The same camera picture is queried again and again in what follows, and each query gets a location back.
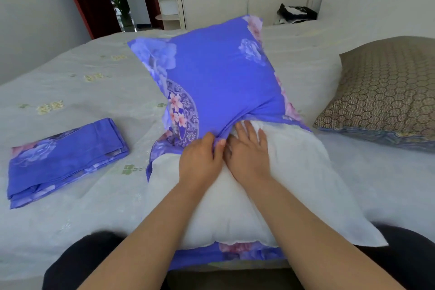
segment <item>pillow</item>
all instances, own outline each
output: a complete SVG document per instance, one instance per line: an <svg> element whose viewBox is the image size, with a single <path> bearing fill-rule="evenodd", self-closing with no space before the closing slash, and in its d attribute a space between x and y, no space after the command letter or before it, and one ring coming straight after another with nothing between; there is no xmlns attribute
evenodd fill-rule
<svg viewBox="0 0 435 290"><path fill-rule="evenodd" d="M340 58L337 92L314 127L435 152L435 39L383 39Z"/></svg>
<svg viewBox="0 0 435 290"><path fill-rule="evenodd" d="M181 153L193 140L212 132L227 138L244 119L305 126L288 101L261 48L262 21L244 16L171 39L137 38L128 43L168 104L168 132L150 154Z"/></svg>
<svg viewBox="0 0 435 290"><path fill-rule="evenodd" d="M257 131L262 128L268 136L272 175L308 209L353 244L387 245L382 234L364 217L351 192L332 168L326 149L313 133L299 126L252 123ZM154 161L145 197L145 215L178 183L179 159L179 155L165 154ZM224 166L193 213L180 249L205 247L215 242L233 245L256 241L270 247L278 246L255 205ZM192 261L195 252L192 250L184 256ZM203 249L198 255L207 252ZM214 255L208 262L220 261L219 257Z"/></svg>

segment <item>folded blue fabric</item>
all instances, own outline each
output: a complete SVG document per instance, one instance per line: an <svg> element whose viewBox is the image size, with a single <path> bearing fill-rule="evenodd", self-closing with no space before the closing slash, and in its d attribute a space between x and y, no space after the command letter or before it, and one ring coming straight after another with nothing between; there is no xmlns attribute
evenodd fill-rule
<svg viewBox="0 0 435 290"><path fill-rule="evenodd" d="M10 208L34 202L129 153L111 118L12 148Z"/></svg>

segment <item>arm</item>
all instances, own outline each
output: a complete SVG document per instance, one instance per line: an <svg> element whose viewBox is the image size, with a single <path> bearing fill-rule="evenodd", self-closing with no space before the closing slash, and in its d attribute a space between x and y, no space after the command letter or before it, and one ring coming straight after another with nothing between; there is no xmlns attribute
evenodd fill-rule
<svg viewBox="0 0 435 290"><path fill-rule="evenodd" d="M157 290L196 206L222 169L225 140L191 143L180 158L180 181L83 282L79 290Z"/></svg>
<svg viewBox="0 0 435 290"><path fill-rule="evenodd" d="M236 125L225 161L269 225L307 290L403 290L386 271L315 216L272 178L265 133Z"/></svg>

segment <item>blue floral pillowcase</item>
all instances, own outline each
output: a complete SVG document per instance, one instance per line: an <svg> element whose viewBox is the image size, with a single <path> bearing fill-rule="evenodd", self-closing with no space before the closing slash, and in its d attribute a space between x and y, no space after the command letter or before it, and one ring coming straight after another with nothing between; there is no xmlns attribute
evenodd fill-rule
<svg viewBox="0 0 435 290"><path fill-rule="evenodd" d="M150 164L166 152L181 153L207 132L226 139L244 119L309 130L264 54L261 28L260 18L247 15L171 39L128 43L168 99L167 131L153 146Z"/></svg>

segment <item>floor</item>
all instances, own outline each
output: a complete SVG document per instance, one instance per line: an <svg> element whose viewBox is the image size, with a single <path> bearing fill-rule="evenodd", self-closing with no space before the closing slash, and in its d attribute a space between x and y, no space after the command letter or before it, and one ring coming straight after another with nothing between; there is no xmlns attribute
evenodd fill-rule
<svg viewBox="0 0 435 290"><path fill-rule="evenodd" d="M168 276L171 290L303 290L290 269L172 272ZM42 277L18 281L0 281L1 290L41 290Z"/></svg>

